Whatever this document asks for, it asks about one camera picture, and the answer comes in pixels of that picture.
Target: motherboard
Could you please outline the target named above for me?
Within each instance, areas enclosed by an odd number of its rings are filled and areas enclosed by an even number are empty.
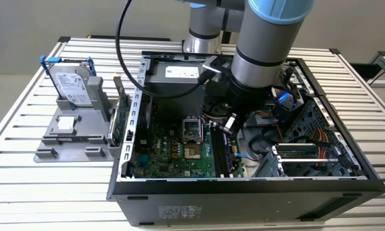
[[[201,121],[199,127],[186,121],[183,129],[178,124],[154,123],[149,151],[137,154],[135,178],[242,176],[241,161],[233,155],[238,152],[235,141],[213,140],[210,126]],[[185,134],[201,134],[202,141],[185,141]]]

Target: floor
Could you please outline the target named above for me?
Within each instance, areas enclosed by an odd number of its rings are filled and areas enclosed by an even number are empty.
[[[0,121],[33,75],[0,75]]]

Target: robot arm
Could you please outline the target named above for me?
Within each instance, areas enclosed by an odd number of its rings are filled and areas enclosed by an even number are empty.
[[[211,5],[215,1],[194,0],[193,2],[207,4],[207,6],[199,5],[197,9],[197,5],[191,4],[191,16],[197,15],[197,10],[203,12],[214,8]],[[247,113],[257,110],[270,96],[278,99],[281,95],[287,95],[290,92],[290,104],[294,105],[297,102],[294,98],[297,89],[293,91],[289,82],[291,72],[282,71],[282,64],[303,18],[313,5],[313,0],[245,0],[234,2],[235,4],[245,4],[245,10],[227,85],[227,104],[233,114],[233,123],[226,123],[225,126],[229,126],[222,130],[223,132],[230,131],[229,133],[237,132],[246,120]],[[205,16],[197,19],[190,18],[190,35],[183,46],[190,46],[191,36],[198,34],[191,33],[191,30],[198,28],[194,26],[195,20],[205,21]],[[207,21],[206,24],[202,22],[201,25],[210,26]],[[185,49],[183,47],[183,51],[210,51],[207,50],[209,47],[217,51],[219,48],[214,49],[214,46],[221,46],[221,43],[214,44],[214,40],[215,38],[205,40],[205,37],[202,37],[199,42],[194,43],[194,49]],[[273,89],[273,85],[278,85],[281,90]]]

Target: green pcb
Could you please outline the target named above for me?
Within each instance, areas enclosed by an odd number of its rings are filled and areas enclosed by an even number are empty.
[[[155,124],[153,144],[143,178],[215,177],[210,133],[206,127],[201,144],[183,144],[179,126],[165,128]]]

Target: open computer tower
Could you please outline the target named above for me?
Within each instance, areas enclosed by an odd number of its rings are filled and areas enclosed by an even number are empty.
[[[143,52],[135,80],[179,92],[210,57]],[[171,100],[135,89],[107,191],[133,226],[323,221],[385,192],[305,62],[285,65],[301,106],[266,102],[235,137],[218,129],[227,75]]]

